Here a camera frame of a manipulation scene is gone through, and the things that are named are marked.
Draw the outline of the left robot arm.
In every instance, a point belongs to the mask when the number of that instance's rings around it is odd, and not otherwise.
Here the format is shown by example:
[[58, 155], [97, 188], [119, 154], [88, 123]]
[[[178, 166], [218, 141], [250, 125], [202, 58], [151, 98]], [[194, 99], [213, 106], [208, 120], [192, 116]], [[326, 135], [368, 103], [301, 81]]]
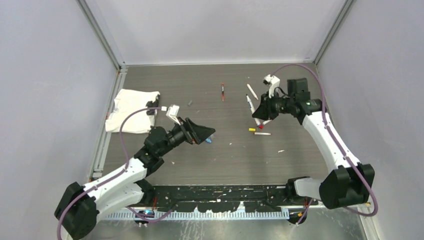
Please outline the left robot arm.
[[77, 182], [68, 185], [54, 211], [58, 220], [57, 238], [61, 239], [62, 231], [66, 231], [72, 239], [80, 240], [98, 222], [124, 207], [149, 206], [154, 199], [154, 188], [146, 177], [163, 165], [163, 156], [184, 142], [200, 145], [216, 132], [189, 118], [177, 120], [169, 131], [152, 127], [143, 147], [116, 170], [83, 185]]

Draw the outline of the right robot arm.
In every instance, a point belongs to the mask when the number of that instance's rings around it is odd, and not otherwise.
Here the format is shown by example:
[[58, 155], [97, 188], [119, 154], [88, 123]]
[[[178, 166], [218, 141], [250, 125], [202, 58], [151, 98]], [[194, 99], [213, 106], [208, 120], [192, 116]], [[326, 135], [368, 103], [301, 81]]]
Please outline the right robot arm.
[[328, 169], [328, 175], [323, 180], [308, 176], [290, 178], [285, 187], [286, 200], [298, 205], [305, 197], [316, 199], [328, 209], [368, 202], [375, 170], [351, 154], [330, 122], [323, 102], [311, 98], [307, 79], [287, 80], [287, 92], [281, 94], [278, 93], [278, 77], [267, 75], [263, 83], [269, 90], [261, 95], [260, 104], [252, 117], [268, 121], [280, 114], [293, 116], [314, 140]]

